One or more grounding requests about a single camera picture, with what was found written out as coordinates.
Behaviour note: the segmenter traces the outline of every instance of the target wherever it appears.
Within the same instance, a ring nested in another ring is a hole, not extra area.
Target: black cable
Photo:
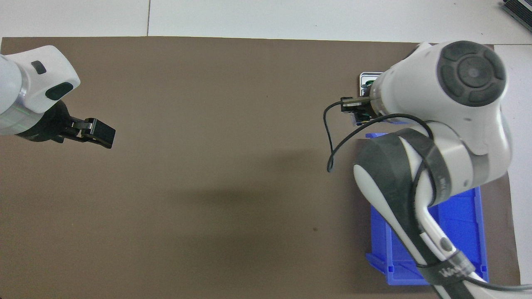
[[[369,127],[370,125],[374,124],[374,123],[377,123],[377,122],[381,122],[383,120],[387,120],[387,119],[390,119],[390,118],[407,118],[407,119],[411,119],[415,122],[417,122],[418,124],[420,124],[426,131],[427,131],[427,134],[429,135],[429,138],[434,140],[434,134],[432,133],[432,130],[430,130],[429,126],[427,125],[426,122],[424,122],[422,119],[420,118],[417,118],[413,115],[410,115],[410,114],[404,114],[404,113],[394,113],[394,114],[389,114],[389,115],[383,115],[381,117],[377,117],[365,124],[363,124],[362,126],[358,127],[356,130],[354,130],[353,132],[351,132],[349,135],[347,135],[337,146],[334,150],[331,151],[331,155],[329,156],[329,161],[327,162],[327,172],[332,172],[333,170],[333,160],[334,160],[334,155],[336,154],[336,152],[338,152],[338,150],[340,149],[340,147],[342,145],[344,145],[344,143],[346,143],[349,139],[351,139],[351,137],[355,136],[356,134],[360,133],[360,131],[362,131],[363,129]]]
[[[341,101],[336,102],[336,103],[332,103],[327,108],[325,108],[325,110],[323,111],[323,124],[325,125],[325,131],[327,131],[327,137],[329,138],[329,147],[330,147],[331,153],[333,152],[333,140],[331,139],[331,133],[329,131],[329,126],[327,125],[327,112],[332,107],[338,106],[338,105],[341,105],[341,104],[342,104]]]
[[[521,291],[524,291],[524,290],[532,290],[532,285],[499,286],[499,285],[494,285],[494,284],[490,284],[490,283],[485,283],[484,281],[480,281],[480,280],[477,280],[477,279],[471,278],[471,277],[466,277],[465,280],[470,282],[470,283],[472,283],[472,284],[474,284],[474,285],[477,285],[479,287],[487,288],[487,289],[490,289],[490,290],[497,290],[497,291],[500,291],[500,292],[521,292]]]

